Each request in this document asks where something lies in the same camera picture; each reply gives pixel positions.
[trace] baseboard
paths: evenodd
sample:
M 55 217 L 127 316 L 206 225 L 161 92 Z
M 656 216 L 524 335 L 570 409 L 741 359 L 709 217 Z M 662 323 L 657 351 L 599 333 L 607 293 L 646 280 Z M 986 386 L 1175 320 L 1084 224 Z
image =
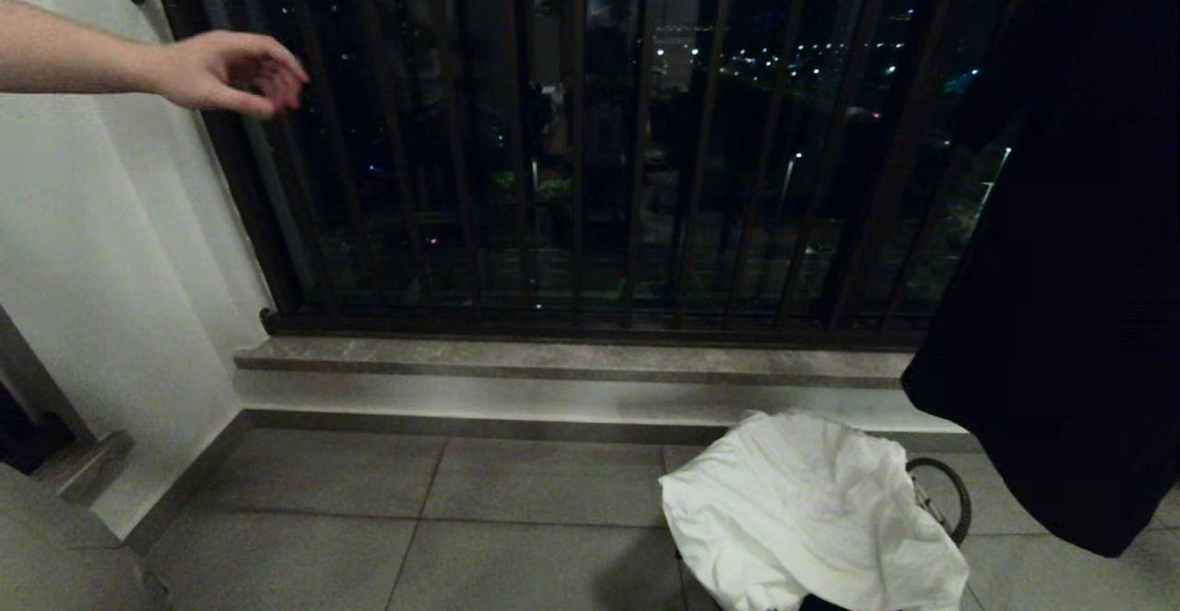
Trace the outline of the baseboard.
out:
M 240 410 L 204 448 L 196 460 L 181 473 L 176 482 L 156 502 L 124 541 L 139 556 L 148 556 L 156 541 L 168 531 L 172 521 L 181 514 L 184 506 L 202 484 L 221 467 L 224 460 L 237 448 L 253 428 L 248 410 Z
M 74 505 L 90 507 L 126 467 L 136 445 L 125 432 L 112 432 L 98 442 L 76 442 L 50 458 L 30 478 Z
M 320 432 L 363 432 L 418 436 L 516 439 L 599 444 L 700 446 L 720 439 L 726 427 L 684 425 L 614 425 L 599 422 L 540 422 L 526 419 L 461 419 L 320 410 L 247 409 L 255 427 Z M 874 432 L 902 444 L 909 452 L 982 453 L 971 434 Z

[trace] balcony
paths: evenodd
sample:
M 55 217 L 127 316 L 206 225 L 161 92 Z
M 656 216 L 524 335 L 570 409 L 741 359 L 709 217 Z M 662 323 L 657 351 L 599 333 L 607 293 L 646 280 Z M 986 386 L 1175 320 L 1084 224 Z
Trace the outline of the balcony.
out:
M 955 147 L 1017 0 L 162 0 L 277 35 L 206 127 L 271 334 L 905 350 L 1008 150 Z

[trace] gray tile floor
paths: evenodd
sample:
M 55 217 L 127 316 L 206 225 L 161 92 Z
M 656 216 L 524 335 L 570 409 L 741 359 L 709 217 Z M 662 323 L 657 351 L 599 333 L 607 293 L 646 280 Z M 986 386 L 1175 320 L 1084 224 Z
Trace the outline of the gray tile floor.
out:
M 715 611 L 656 481 L 696 452 L 256 429 L 149 560 L 178 611 Z M 974 497 L 962 611 L 1180 611 L 1180 493 L 1107 560 L 1047 534 L 986 456 L 935 456 Z

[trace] dark metal railing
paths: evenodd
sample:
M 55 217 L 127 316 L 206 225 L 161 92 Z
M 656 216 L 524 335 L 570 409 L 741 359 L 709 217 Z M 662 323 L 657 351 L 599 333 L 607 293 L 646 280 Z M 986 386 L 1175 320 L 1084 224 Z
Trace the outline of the dark metal railing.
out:
M 243 0 L 224 0 L 231 27 L 258 27 Z M 641 238 L 642 192 L 648 144 L 648 120 L 651 106 L 651 66 L 654 37 L 656 34 L 655 0 L 641 0 L 640 37 L 635 87 L 635 129 L 630 166 L 630 191 L 628 203 L 625 280 L 620 296 L 617 313 L 588 309 L 583 296 L 586 280 L 584 206 L 585 193 L 585 34 L 586 0 L 573 0 L 572 15 L 572 66 L 564 79 L 570 87 L 572 101 L 571 147 L 572 169 L 572 239 L 570 242 L 570 301 L 569 309 L 559 314 L 536 314 L 533 306 L 535 270 L 530 252 L 533 249 L 532 228 L 529 222 L 529 190 L 525 169 L 525 125 L 523 123 L 520 57 L 518 39 L 523 28 L 518 27 L 517 0 L 502 0 L 502 37 L 507 53 L 507 72 L 502 74 L 509 93 L 509 153 L 512 166 L 514 217 L 513 229 L 518 252 L 520 308 L 510 318 L 489 317 L 480 283 L 480 257 L 473 230 L 471 173 L 464 152 L 460 133 L 460 104 L 457 94 L 458 65 L 451 52 L 439 52 L 441 103 L 448 152 L 450 177 L 454 186 L 455 210 L 461 247 L 467 267 L 470 301 L 461 308 L 439 304 L 432 293 L 428 250 L 424 245 L 421 212 L 413 198 L 411 166 L 407 162 L 407 145 L 404 124 L 400 120 L 394 74 L 387 47 L 382 40 L 382 20 L 376 0 L 358 0 L 359 19 L 363 32 L 363 52 L 375 65 L 372 74 L 379 104 L 380 117 L 386 129 L 385 144 L 392 158 L 393 178 L 400 195 L 400 217 L 409 241 L 409 255 L 405 262 L 412 263 L 420 287 L 417 306 L 395 306 L 382 290 L 381 267 L 373 247 L 372 223 L 365 216 L 356 175 L 350 169 L 353 158 L 342 124 L 341 107 L 348 103 L 337 101 L 330 86 L 328 66 L 320 44 L 316 22 L 308 0 L 291 0 L 300 40 L 307 58 L 312 87 L 316 101 L 322 107 L 328 157 L 340 182 L 346 204 L 347 222 L 356 241 L 360 267 L 372 287 L 371 306 L 345 304 L 333 283 L 330 262 L 321 249 L 321 228 L 312 208 L 313 192 L 300 182 L 295 157 L 300 150 L 294 145 L 294 131 L 287 120 L 271 120 L 263 125 L 267 145 L 273 157 L 284 198 L 290 209 L 291 221 L 306 252 L 309 271 L 320 288 L 322 306 L 308 304 L 300 290 L 290 250 L 284 247 L 276 221 L 275 206 L 269 203 L 264 182 L 257 162 L 250 157 L 247 133 L 235 116 L 224 112 L 203 112 L 203 117 L 215 150 L 225 171 L 232 197 L 242 213 L 256 255 L 270 284 L 276 309 L 264 315 L 268 329 L 275 333 L 371 333 L 371 334 L 431 334 L 431 335 L 560 335 L 562 337 L 609 337 L 618 341 L 640 340 L 655 342 L 713 342 L 713 343 L 775 343 L 775 346 L 830 346 L 830 347 L 877 347 L 906 348 L 920 339 L 918 329 L 890 328 L 905 293 L 906 283 L 917 267 L 917 258 L 927 244 L 936 226 L 938 213 L 944 208 L 951 190 L 952 175 L 957 166 L 966 162 L 966 153 L 952 149 L 952 160 L 937 179 L 933 198 L 919 217 L 917 232 L 906 247 L 899 263 L 892 289 L 885 307 L 873 324 L 865 327 L 854 322 L 857 306 L 864 298 L 872 271 L 878 263 L 885 238 L 911 173 L 917 163 L 923 133 L 931 124 L 937 86 L 945 73 L 950 44 L 961 22 L 964 0 L 919 0 L 918 9 L 910 22 L 905 52 L 898 68 L 898 77 L 890 86 L 890 93 L 881 119 L 879 144 L 880 165 L 873 171 L 872 190 L 865 199 L 865 208 L 851 217 L 845 225 L 839 250 L 833 261 L 824 295 L 819 301 L 818 320 L 794 322 L 791 316 L 792 300 L 799 290 L 808 251 L 808 241 L 814 232 L 824 201 L 833 190 L 843 159 L 847 117 L 843 111 L 856 103 L 858 87 L 868 61 L 868 47 L 874 27 L 881 14 L 884 0 L 861 0 L 852 31 L 851 47 L 844 64 L 833 110 L 826 124 L 822 150 L 818 165 L 818 178 L 813 192 L 798 224 L 789 254 L 789 263 L 782 282 L 776 309 L 765 314 L 763 324 L 752 326 L 738 315 L 738 306 L 746 277 L 746 268 L 753 247 L 759 204 L 766 198 L 768 173 L 776 147 L 776 137 L 784 117 L 785 99 L 793 81 L 788 64 L 793 47 L 800 38 L 807 11 L 806 0 L 791 0 L 785 34 L 779 50 L 774 85 L 769 92 L 765 123 L 758 142 L 756 160 L 752 171 L 752 186 L 742 203 L 741 228 L 734 261 L 733 278 L 723 291 L 723 313 L 709 326 L 688 318 L 688 287 L 691 267 L 701 229 L 701 199 L 709 157 L 712 129 L 716 117 L 717 79 L 723 61 L 723 37 L 733 9 L 733 0 L 716 0 L 714 11 L 715 32 L 707 60 L 703 98 L 700 119 L 696 123 L 695 153 L 688 171 L 687 204 L 680 204 L 683 215 L 681 234 L 675 241 L 675 268 L 673 270 L 671 309 L 664 310 L 668 321 L 656 327 L 640 324 L 641 309 L 636 304 L 636 276 L 640 271 L 643 249 Z M 431 0 L 434 27 L 439 45 L 448 47 L 448 20 L 454 15 L 452 0 Z M 1017 0 L 1007 0 L 1007 19 Z M 212 25 L 202 6 L 202 0 L 160 0 L 172 32 L 177 37 L 208 31 Z

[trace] window sill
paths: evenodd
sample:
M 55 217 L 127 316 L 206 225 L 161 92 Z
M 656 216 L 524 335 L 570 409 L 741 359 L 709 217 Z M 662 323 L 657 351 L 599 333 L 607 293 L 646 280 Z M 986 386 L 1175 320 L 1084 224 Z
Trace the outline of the window sill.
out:
M 897 389 L 912 354 L 621 347 L 348 337 L 271 337 L 237 352 L 240 369 L 421 376 L 645 381 Z

